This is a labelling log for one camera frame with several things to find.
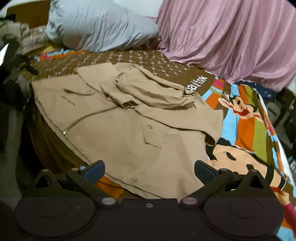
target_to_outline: screw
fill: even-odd
[[[102,199],[102,203],[104,205],[113,205],[116,203],[116,199],[112,198],[112,197],[105,197]]]
[[[183,199],[183,203],[185,203],[186,205],[193,205],[197,203],[197,200],[194,197],[185,197]]]

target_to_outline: round disc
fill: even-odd
[[[79,231],[92,219],[95,205],[80,193],[67,192],[67,197],[22,198],[15,209],[17,223],[39,237],[59,237]]]
[[[205,203],[204,212],[222,232],[244,238],[272,234],[283,217],[277,199],[265,197],[212,197]]]

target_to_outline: beige jacket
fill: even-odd
[[[203,184],[205,142],[222,132],[223,112],[199,94],[135,64],[81,67],[33,82],[36,104],[59,138],[87,164],[145,198],[183,198]]]

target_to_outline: light blue pillow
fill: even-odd
[[[46,32],[54,43],[103,52],[138,47],[156,37],[158,27],[111,0],[52,0]]]

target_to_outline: cartoon print blanket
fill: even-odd
[[[191,68],[181,79],[179,75],[176,83],[198,92],[213,109],[224,113],[221,138],[214,147],[206,146],[207,163],[216,169],[226,167],[240,174],[258,169],[271,186],[290,193],[295,207],[292,175],[287,160],[281,159],[278,137],[256,90],[246,85],[231,85],[198,68]],[[107,177],[96,186],[119,200],[140,198]],[[278,236],[284,241],[294,240],[287,220],[283,221]]]

